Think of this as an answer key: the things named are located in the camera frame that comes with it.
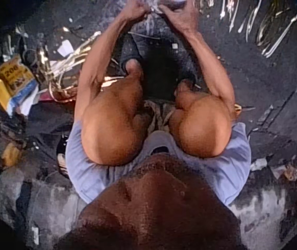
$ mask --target light blue t-shirt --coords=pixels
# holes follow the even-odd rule
[[[171,134],[158,130],[146,138],[139,155],[124,166],[102,166],[89,160],[81,143],[81,127],[80,121],[73,125],[65,157],[70,180],[86,203],[90,203],[104,189],[132,171],[159,147],[168,148],[169,154],[185,161],[189,168],[198,172],[225,205],[239,195],[250,172],[251,149],[245,124],[240,122],[232,126],[230,141],[217,157],[200,159],[188,155],[176,145]]]

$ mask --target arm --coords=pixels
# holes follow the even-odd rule
[[[92,45],[79,76],[75,121],[81,119],[90,100],[99,94],[120,33],[126,25],[143,17],[148,11],[149,8],[137,0],[128,0],[121,13]]]
[[[189,42],[198,58],[207,87],[212,95],[217,96],[226,104],[231,118],[234,119],[235,96],[232,83],[214,52],[197,31],[198,10],[194,5],[194,0],[187,0],[184,9],[178,12],[173,12],[164,5],[160,5],[160,9]]]

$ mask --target foot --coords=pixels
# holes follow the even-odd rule
[[[174,96],[177,97],[177,95],[184,91],[191,91],[193,82],[189,79],[183,79],[179,83],[179,85],[176,87],[176,90],[174,91]]]
[[[126,70],[130,76],[143,78],[144,72],[140,63],[136,59],[130,59],[126,62]]]

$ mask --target leg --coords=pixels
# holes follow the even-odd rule
[[[181,81],[176,91],[177,110],[169,129],[177,144],[200,158],[219,155],[231,135],[231,121],[224,103],[209,94],[193,92],[189,81]]]
[[[150,116],[142,106],[143,71],[136,60],[126,64],[128,76],[91,100],[83,118],[82,145],[88,157],[101,165],[123,165],[140,151]]]

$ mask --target concrete floor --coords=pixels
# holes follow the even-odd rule
[[[34,48],[36,34],[43,32],[47,35],[51,59],[60,59],[60,55],[52,51],[62,40],[68,39],[74,48],[81,43],[79,38],[64,33],[63,26],[82,25],[78,33],[83,37],[103,31],[124,2],[59,0],[42,3],[24,20],[30,36],[29,46]],[[200,17],[200,31],[214,52],[223,58],[237,102],[256,107],[240,117],[247,131],[257,128],[257,120],[270,105],[274,106],[273,116],[280,112],[269,128],[253,132],[250,137],[253,159],[270,155],[269,164],[274,166],[280,159],[291,159],[297,154],[297,94],[280,111],[280,106],[297,87],[297,22],[274,55],[266,59],[253,41],[267,1],[255,19],[248,43],[244,34],[237,33],[248,5],[240,5],[235,28],[228,33],[227,20],[218,18],[220,4],[215,1],[215,6]],[[145,95],[172,99],[178,72],[186,69],[198,73],[195,61],[157,15],[137,24],[133,31],[161,38],[159,41],[135,38],[147,61]],[[177,51],[171,49],[172,43],[179,44]],[[196,77],[205,88],[200,75]],[[22,230],[19,225],[24,225],[24,241],[35,249],[50,249],[57,238],[73,226],[84,206],[71,183],[58,174],[55,166],[46,166],[36,152],[26,152],[16,169],[0,175],[0,218],[19,232]],[[297,182],[276,180],[268,168],[251,173],[230,209],[240,219],[242,238],[249,249],[280,249],[297,232]],[[39,228],[39,245],[34,243],[32,227]]]

